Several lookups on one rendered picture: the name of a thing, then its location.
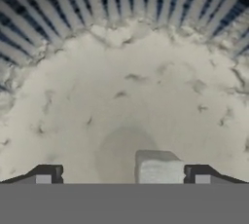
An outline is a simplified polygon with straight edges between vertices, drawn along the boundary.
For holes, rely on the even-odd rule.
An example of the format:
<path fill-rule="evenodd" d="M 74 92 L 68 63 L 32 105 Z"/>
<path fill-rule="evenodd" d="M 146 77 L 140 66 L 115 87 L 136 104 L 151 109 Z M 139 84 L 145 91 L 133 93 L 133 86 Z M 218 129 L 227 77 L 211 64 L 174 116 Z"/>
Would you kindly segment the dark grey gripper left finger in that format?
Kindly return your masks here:
<path fill-rule="evenodd" d="M 62 184 L 62 174 L 62 165 L 39 165 L 26 174 L 0 181 L 0 184 Z"/>

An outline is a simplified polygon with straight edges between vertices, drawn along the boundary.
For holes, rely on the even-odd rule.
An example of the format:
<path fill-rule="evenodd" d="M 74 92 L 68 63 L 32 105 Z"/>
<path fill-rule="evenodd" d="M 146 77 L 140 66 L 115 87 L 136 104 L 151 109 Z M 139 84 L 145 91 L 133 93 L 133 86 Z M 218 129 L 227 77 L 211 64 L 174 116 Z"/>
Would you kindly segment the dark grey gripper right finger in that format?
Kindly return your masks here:
<path fill-rule="evenodd" d="M 185 165 L 184 173 L 185 184 L 246 184 L 246 181 L 221 174 L 210 165 Z"/>

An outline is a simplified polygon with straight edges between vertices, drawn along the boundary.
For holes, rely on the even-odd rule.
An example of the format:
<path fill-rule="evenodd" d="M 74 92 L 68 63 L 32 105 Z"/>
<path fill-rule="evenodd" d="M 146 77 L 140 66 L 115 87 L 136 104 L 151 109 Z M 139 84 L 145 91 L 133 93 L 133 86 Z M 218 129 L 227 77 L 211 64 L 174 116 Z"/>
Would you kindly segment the white ice cube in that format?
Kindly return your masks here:
<path fill-rule="evenodd" d="M 185 163 L 170 151 L 138 150 L 134 177 L 138 184 L 183 184 Z"/>

